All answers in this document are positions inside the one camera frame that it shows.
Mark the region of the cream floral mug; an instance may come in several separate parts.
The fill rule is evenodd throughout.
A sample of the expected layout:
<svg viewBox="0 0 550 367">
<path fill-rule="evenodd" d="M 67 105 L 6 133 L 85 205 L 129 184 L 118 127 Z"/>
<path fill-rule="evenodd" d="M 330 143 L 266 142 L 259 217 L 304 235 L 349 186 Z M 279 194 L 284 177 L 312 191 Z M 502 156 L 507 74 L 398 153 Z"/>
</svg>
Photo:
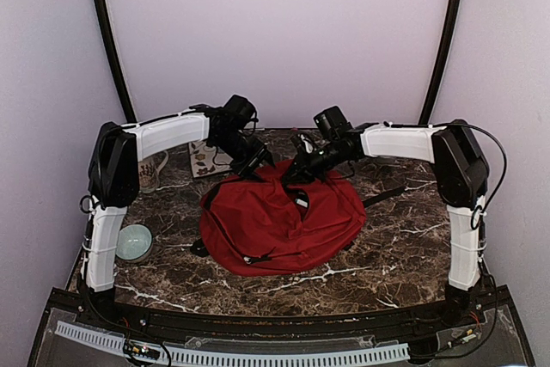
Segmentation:
<svg viewBox="0 0 550 367">
<path fill-rule="evenodd" d="M 140 192 L 144 194 L 153 193 L 160 185 L 160 173 L 167 165 L 169 153 L 162 153 L 148 156 L 138 163 L 138 177 Z"/>
</svg>

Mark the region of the black curved table edge rail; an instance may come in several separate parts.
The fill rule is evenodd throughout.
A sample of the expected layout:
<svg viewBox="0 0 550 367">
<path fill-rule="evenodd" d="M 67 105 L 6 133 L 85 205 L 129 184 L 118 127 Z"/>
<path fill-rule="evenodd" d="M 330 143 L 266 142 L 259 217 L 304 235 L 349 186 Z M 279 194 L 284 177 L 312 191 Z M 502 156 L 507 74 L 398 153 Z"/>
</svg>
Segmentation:
<svg viewBox="0 0 550 367">
<path fill-rule="evenodd" d="M 67 311 L 76 317 L 76 321 L 91 326 L 120 332 L 128 327 L 132 336 L 150 336 L 174 343 L 192 336 L 306 340 L 369 334 L 378 339 L 418 341 L 429 339 L 446 328 L 477 324 L 466 310 L 445 318 L 445 302 L 350 315 L 244 317 L 148 309 L 108 299 L 107 309 L 96 314 L 80 295 L 54 288 L 46 306 Z"/>
</svg>

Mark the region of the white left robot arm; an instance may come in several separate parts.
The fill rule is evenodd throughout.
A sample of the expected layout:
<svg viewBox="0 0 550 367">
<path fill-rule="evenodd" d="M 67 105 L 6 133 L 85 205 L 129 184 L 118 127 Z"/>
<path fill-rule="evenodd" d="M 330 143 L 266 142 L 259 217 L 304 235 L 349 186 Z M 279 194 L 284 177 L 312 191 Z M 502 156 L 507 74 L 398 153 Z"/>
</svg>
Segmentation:
<svg viewBox="0 0 550 367">
<path fill-rule="evenodd" d="M 128 207 L 139 193 L 138 164 L 145 158 L 194 141 L 206 141 L 231 158 L 232 172 L 254 175 L 272 154 L 245 127 L 257 122 L 255 106 L 232 95 L 221 107 L 198 104 L 145 122 L 101 126 L 89 164 L 89 187 L 81 199 L 88 216 L 82 243 L 81 282 L 94 294 L 114 288 L 115 250 Z"/>
</svg>

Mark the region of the teal capped white marker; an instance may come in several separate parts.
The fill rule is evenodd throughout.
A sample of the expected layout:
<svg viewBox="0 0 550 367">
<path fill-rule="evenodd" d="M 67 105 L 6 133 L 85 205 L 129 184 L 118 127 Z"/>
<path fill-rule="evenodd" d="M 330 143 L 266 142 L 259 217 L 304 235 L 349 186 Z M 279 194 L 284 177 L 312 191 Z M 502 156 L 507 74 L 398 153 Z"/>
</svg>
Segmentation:
<svg viewBox="0 0 550 367">
<path fill-rule="evenodd" d="M 304 199 L 300 199 L 300 198 L 295 198 L 294 199 L 294 203 L 302 208 L 308 208 L 309 207 L 309 203 L 307 200 L 304 200 Z"/>
</svg>

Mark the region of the red student backpack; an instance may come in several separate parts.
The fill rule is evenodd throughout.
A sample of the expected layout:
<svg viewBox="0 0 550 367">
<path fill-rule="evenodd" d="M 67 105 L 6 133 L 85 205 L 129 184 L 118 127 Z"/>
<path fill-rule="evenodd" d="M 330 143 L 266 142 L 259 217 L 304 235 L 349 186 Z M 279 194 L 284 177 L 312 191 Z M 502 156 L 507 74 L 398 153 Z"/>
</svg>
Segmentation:
<svg viewBox="0 0 550 367">
<path fill-rule="evenodd" d="M 200 201 L 200 238 L 190 251 L 244 277 L 288 275 L 327 263 L 348 249 L 366 223 L 366 209 L 400 196 L 404 187 L 361 199 L 336 171 L 324 182 L 284 186 L 289 160 L 262 167 L 253 179 L 218 182 Z M 307 200 L 308 208 L 294 203 Z"/>
</svg>

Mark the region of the floral ceramic trivet tile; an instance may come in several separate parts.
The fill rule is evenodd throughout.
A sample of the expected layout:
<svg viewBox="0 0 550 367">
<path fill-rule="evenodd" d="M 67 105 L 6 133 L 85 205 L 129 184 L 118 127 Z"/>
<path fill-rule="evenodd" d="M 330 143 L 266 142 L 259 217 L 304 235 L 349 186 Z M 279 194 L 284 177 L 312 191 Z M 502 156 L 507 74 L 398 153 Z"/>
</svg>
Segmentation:
<svg viewBox="0 0 550 367">
<path fill-rule="evenodd" d="M 187 146 L 193 178 L 231 172 L 232 158 L 218 147 L 210 147 L 206 141 L 193 141 Z"/>
</svg>

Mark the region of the green bowl front left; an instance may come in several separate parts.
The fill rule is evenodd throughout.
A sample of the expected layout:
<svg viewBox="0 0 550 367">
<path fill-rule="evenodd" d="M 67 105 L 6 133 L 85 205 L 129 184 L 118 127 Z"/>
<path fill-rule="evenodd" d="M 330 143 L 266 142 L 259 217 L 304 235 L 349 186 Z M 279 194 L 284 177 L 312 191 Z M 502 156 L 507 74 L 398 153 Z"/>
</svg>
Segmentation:
<svg viewBox="0 0 550 367">
<path fill-rule="evenodd" d="M 129 263 L 139 263 L 148 258 L 152 246 L 153 237 L 146 226 L 127 225 L 119 232 L 116 257 Z"/>
</svg>

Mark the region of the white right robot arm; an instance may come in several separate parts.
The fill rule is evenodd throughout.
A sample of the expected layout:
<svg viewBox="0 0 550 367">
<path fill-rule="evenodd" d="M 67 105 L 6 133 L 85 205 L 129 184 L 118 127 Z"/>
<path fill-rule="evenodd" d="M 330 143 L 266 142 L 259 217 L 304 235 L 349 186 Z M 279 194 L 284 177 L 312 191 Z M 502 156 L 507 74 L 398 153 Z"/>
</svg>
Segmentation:
<svg viewBox="0 0 550 367">
<path fill-rule="evenodd" d="M 296 156 L 283 175 L 286 185 L 325 180 L 329 170 L 365 157 L 428 162 L 450 223 L 450 269 L 438 319 L 457 327 L 472 312 L 472 295 L 485 277 L 486 210 L 495 196 L 488 189 L 489 162 L 474 136 L 477 126 L 455 119 L 437 125 L 392 122 L 352 126 L 337 106 L 314 122 L 325 139 L 317 145 L 305 134 L 292 139 Z"/>
</svg>

